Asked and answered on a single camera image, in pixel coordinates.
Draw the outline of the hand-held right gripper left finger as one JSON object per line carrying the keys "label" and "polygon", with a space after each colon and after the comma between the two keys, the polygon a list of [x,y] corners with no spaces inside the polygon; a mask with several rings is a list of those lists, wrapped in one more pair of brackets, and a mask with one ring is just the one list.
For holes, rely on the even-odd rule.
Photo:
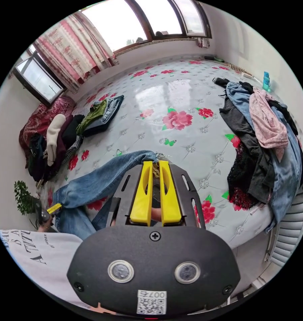
{"label": "hand-held right gripper left finger", "polygon": [[153,188],[153,162],[142,165],[136,195],[132,205],[130,220],[133,224],[150,226]]}

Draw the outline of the person's left hand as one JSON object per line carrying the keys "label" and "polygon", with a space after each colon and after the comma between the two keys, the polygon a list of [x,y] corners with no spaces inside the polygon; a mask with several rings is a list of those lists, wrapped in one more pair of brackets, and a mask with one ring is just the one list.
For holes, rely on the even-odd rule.
{"label": "person's left hand", "polygon": [[39,228],[38,228],[38,232],[43,232],[43,233],[47,233],[49,230],[50,230],[50,228],[51,228],[51,226],[52,226],[52,223],[53,222],[53,218],[52,217],[50,217],[47,221],[45,221],[45,222],[43,222],[40,226],[39,226]]}

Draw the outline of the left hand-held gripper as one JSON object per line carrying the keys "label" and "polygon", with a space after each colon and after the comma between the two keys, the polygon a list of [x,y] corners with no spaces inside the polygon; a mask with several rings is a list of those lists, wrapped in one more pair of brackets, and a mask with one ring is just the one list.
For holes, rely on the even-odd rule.
{"label": "left hand-held gripper", "polygon": [[51,215],[56,215],[62,209],[62,207],[63,206],[61,203],[57,203],[49,207],[47,210],[43,210],[42,204],[40,202],[36,202],[34,208],[38,223],[46,223],[50,220]]}

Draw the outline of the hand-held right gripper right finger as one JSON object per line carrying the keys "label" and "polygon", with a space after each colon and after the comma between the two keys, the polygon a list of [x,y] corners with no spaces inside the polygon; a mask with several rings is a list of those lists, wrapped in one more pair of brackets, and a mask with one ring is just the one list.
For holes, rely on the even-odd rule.
{"label": "hand-held right gripper right finger", "polygon": [[182,215],[168,161],[159,161],[162,226],[178,225]]}

